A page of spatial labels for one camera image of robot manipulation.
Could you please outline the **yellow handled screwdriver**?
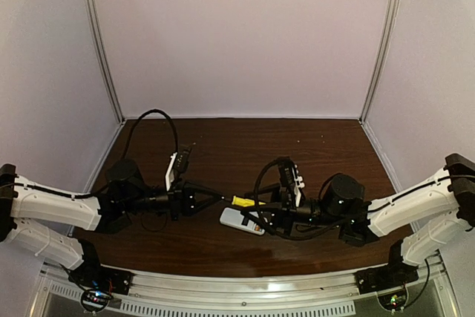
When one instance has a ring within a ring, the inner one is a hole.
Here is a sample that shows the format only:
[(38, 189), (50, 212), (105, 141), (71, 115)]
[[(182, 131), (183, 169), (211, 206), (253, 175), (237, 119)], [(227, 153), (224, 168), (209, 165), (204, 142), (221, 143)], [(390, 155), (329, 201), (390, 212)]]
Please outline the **yellow handled screwdriver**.
[(255, 201), (253, 199), (238, 196), (222, 197), (222, 200), (237, 207), (249, 207), (255, 205)]

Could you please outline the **white remote control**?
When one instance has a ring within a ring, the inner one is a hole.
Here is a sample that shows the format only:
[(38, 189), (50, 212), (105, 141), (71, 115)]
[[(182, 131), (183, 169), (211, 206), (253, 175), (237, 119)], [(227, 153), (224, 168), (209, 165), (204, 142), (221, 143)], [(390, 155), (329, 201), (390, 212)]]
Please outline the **white remote control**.
[(255, 224), (257, 225), (259, 224), (251, 220), (248, 216), (242, 215), (241, 211), (238, 209), (225, 208), (223, 212), (221, 213), (220, 223), (224, 226), (231, 227), (233, 229), (237, 229), (243, 232), (248, 232), (253, 235), (258, 235), (252, 232), (252, 228)]

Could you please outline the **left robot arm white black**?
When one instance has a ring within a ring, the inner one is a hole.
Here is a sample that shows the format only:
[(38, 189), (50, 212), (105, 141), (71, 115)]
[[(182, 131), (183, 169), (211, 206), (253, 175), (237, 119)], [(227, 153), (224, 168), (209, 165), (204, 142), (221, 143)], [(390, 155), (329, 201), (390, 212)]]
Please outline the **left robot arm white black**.
[(169, 166), (165, 187), (145, 183), (134, 160), (122, 159), (106, 173), (97, 192), (76, 193), (40, 186), (1, 167), (1, 241), (16, 242), (54, 260), (86, 283), (98, 282), (105, 271), (94, 245), (60, 235), (42, 221), (63, 223), (101, 234), (116, 234), (141, 212), (168, 213), (172, 220), (192, 216), (223, 199), (214, 189), (185, 181)]

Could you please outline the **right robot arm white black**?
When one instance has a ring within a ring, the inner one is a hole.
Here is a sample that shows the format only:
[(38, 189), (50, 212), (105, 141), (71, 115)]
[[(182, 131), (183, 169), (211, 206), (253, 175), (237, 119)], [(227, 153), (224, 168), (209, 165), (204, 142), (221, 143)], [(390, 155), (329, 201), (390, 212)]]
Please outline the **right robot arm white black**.
[(304, 182), (290, 157), (266, 164), (250, 193), (251, 206), (240, 211), (270, 235), (289, 241), (309, 241), (338, 229), (338, 237), (352, 246), (378, 241), (415, 220), (433, 216), (427, 228), (392, 247), (387, 268), (416, 269), (432, 251), (460, 231), (474, 228), (474, 162), (450, 154), (433, 176), (402, 192), (365, 201), (364, 187), (346, 174), (329, 177), (318, 199), (304, 195)]

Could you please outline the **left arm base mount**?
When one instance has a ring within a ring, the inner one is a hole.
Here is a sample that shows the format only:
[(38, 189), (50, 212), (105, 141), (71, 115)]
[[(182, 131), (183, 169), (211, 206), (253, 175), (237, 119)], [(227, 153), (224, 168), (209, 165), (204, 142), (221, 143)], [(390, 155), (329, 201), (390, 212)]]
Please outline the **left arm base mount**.
[(128, 270), (100, 266), (77, 268), (69, 272), (69, 280), (82, 287), (94, 288), (107, 293), (127, 295), (133, 273)]

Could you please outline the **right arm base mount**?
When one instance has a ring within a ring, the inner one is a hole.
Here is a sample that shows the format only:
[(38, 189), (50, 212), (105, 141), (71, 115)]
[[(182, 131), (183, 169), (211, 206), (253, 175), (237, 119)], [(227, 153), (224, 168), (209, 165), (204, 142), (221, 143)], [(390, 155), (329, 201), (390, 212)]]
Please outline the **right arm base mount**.
[(417, 281), (417, 268), (389, 268), (388, 265), (354, 273), (360, 294), (387, 290)]

